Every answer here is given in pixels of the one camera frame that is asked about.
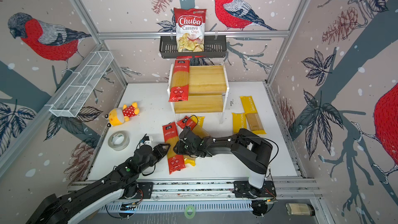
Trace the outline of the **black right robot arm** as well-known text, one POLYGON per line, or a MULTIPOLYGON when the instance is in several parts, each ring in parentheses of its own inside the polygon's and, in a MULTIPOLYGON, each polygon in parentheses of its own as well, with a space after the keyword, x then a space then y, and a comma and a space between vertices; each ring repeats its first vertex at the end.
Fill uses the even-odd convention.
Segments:
POLYGON ((276 200, 275 186, 266 185, 266 173, 273 160, 273 148, 277 144, 262 138, 253 132, 241 128, 231 136, 214 138, 200 137, 189 127, 185 127, 179 135, 173 151, 178 155, 190 157, 213 157, 215 155, 234 155, 250 172, 247 181, 235 181, 232 193, 237 198, 259 199, 269 198, 269 202, 276 200))

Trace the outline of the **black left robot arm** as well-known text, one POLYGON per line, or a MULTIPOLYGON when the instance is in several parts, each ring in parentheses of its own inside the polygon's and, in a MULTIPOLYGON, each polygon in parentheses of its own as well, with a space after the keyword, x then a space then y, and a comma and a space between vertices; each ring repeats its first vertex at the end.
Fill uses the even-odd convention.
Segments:
POLYGON ((143 145, 124 163, 115 167, 105 177, 72 193, 46 197, 31 217, 28 224, 77 224, 106 204, 120 199, 125 191, 135 195, 137 179, 143 171, 154 167, 163 159, 170 144, 154 147, 143 145))

